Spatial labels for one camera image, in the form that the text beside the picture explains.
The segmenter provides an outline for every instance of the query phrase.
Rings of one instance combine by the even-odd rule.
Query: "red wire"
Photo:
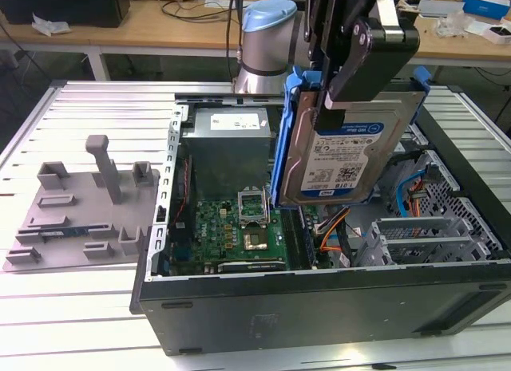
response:
[[[181,213],[184,210],[184,205],[186,205],[186,199],[188,198],[188,160],[184,160],[184,198],[183,202],[181,203],[181,206],[179,208],[179,211],[176,214],[176,218],[172,221],[170,224],[170,227],[174,226],[177,222],[177,219],[181,215]]]

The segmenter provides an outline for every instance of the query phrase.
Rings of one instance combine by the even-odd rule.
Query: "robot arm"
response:
[[[398,18],[397,1],[307,0],[304,38],[322,72],[315,130],[342,125],[332,110],[373,100],[417,52],[418,31]]]

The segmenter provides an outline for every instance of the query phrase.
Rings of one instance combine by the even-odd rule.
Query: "computer case side panel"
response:
[[[144,282],[168,355],[455,334],[511,297],[511,264]]]

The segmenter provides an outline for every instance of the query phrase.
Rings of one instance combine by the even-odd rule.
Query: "computer tower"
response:
[[[0,0],[11,24],[30,24],[32,14],[70,25],[118,27],[129,11],[129,0]]]
[[[219,102],[255,113],[260,99],[248,100]],[[208,98],[200,102],[206,106]],[[270,113],[271,105],[266,108]],[[168,174],[156,200],[162,211],[174,152],[186,145],[180,130],[194,125],[193,116],[181,124],[186,118],[179,112],[171,120]],[[209,147],[215,150],[213,141]],[[244,227],[241,211],[237,215],[245,190],[230,203],[200,201],[191,209],[196,233],[186,242],[167,234],[172,219],[155,215],[137,267],[132,312],[147,316],[173,356],[451,335],[508,301],[509,211],[442,130],[442,121],[423,109],[390,162],[371,201],[351,205],[351,266],[339,251],[319,253],[310,233],[321,216],[310,206],[268,205],[267,224]],[[402,218],[396,189],[430,169],[418,215]]]

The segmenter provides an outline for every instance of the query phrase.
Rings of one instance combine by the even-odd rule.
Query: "hard drive label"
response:
[[[307,196],[332,196],[357,187],[367,165],[365,151],[382,135],[383,124],[348,123],[334,134],[316,133],[302,193]]]

